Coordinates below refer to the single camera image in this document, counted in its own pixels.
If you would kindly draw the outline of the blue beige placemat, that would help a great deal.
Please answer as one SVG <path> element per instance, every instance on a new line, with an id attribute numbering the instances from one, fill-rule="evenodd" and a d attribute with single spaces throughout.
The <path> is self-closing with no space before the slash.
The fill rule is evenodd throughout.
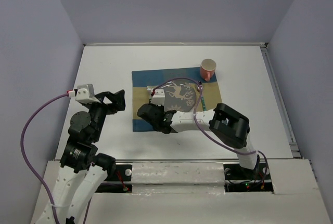
<path id="1" fill-rule="evenodd" d="M 219 85 L 214 75 L 210 81 L 206 82 L 200 77 L 200 68 L 180 68 L 180 69 L 162 69 L 162 70 L 146 70 L 146 71 L 133 71 L 132 72 L 132 105 L 133 105 L 133 120 L 132 130 L 134 132 L 146 132 L 153 131 L 151 125 L 146 123 L 140 117 L 137 116 L 138 109 L 145 103 L 149 102 L 150 97 L 148 96 L 146 87 L 153 86 L 154 88 L 170 79 L 183 79 L 193 85 L 195 84 L 189 81 L 191 78 L 195 81 L 201 81 L 203 84 L 203 97 L 206 103 L 207 110 L 214 109 L 218 103 L 222 102 Z M 199 92 L 196 92 L 196 99 L 199 96 Z M 203 111 L 201 103 L 199 103 L 198 111 Z"/>

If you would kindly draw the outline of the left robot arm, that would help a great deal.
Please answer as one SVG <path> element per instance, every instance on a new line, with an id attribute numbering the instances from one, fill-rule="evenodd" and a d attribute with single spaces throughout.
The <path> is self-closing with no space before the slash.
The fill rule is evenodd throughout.
<path id="1" fill-rule="evenodd" d="M 67 91 L 65 96 L 88 111 L 77 112 L 70 120 L 54 188 L 41 180 L 49 201 L 37 223 L 76 223 L 99 185 L 115 174 L 115 158 L 98 153 L 94 144 L 99 141 L 106 116 L 125 110 L 125 91 L 95 94 L 93 86 L 86 84 Z"/>

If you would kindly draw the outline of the spoon with green handle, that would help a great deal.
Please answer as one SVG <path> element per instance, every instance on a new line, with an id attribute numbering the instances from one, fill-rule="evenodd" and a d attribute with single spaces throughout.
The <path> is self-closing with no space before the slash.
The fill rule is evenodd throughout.
<path id="1" fill-rule="evenodd" d="M 206 111 L 207 107 L 206 107 L 206 103 L 205 103 L 205 100 L 204 100 L 204 97 L 203 97 L 203 84 L 202 84 L 201 81 L 199 81 L 198 84 L 199 84 L 199 86 L 197 87 L 197 91 L 200 94 L 200 101 L 201 101 L 202 110 Z"/>

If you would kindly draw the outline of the fork with green handle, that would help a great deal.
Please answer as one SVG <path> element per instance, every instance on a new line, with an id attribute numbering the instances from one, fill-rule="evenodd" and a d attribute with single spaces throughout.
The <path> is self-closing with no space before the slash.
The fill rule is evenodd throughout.
<path id="1" fill-rule="evenodd" d="M 151 97 L 152 94 L 153 94 L 154 87 L 153 86 L 147 86 L 146 90 L 147 90 L 148 96 Z"/>

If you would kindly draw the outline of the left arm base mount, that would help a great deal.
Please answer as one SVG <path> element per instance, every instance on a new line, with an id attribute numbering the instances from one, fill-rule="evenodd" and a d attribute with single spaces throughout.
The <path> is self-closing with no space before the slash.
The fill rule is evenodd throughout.
<path id="1" fill-rule="evenodd" d="M 97 188 L 96 193 L 131 193 L 132 170 L 132 164 L 117 164 L 114 174 L 107 176 Z"/>

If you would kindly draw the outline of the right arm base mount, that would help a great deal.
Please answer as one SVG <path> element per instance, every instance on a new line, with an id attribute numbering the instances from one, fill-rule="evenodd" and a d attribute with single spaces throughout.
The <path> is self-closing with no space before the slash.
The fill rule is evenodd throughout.
<path id="1" fill-rule="evenodd" d="M 242 168 L 239 164 L 224 164 L 225 192 L 271 192 L 273 184 L 270 171 L 266 171 L 265 163 L 260 163 L 256 170 Z"/>

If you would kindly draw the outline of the pink cup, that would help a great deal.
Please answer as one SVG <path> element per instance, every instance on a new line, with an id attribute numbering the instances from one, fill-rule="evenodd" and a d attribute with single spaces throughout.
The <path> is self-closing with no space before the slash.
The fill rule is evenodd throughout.
<path id="1" fill-rule="evenodd" d="M 212 59 L 204 59 L 200 65 L 200 76 L 208 82 L 215 74 L 215 70 L 216 62 Z"/>

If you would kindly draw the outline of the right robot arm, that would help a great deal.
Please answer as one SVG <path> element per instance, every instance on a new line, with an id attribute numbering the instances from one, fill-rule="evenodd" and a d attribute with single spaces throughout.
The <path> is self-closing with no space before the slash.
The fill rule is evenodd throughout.
<path id="1" fill-rule="evenodd" d="M 164 111 L 152 103 L 142 105 L 137 116 L 149 123 L 153 130 L 164 134 L 185 131 L 212 132 L 239 159 L 239 171 L 245 178 L 252 178 L 259 171 L 259 158 L 249 140 L 249 119 L 224 103 L 215 109 L 202 112 Z"/>

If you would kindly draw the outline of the grey patterned plate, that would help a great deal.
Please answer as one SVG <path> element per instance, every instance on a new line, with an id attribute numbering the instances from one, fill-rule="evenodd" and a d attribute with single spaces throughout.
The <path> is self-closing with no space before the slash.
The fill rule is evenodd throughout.
<path id="1" fill-rule="evenodd" d="M 192 84 L 183 79 L 175 79 L 160 87 L 165 95 L 165 111 L 192 111 L 196 103 L 196 92 Z"/>

